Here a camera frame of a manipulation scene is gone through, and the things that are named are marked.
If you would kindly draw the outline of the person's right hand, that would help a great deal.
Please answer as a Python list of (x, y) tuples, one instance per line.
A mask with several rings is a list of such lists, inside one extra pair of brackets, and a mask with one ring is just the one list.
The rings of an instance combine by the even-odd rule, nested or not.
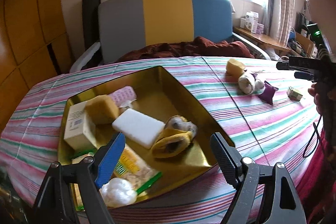
[(314, 103), (318, 114), (322, 115), (324, 111), (324, 103), (321, 100), (320, 94), (316, 91), (316, 83), (313, 83), (310, 88), (308, 88), (308, 93), (314, 98)]

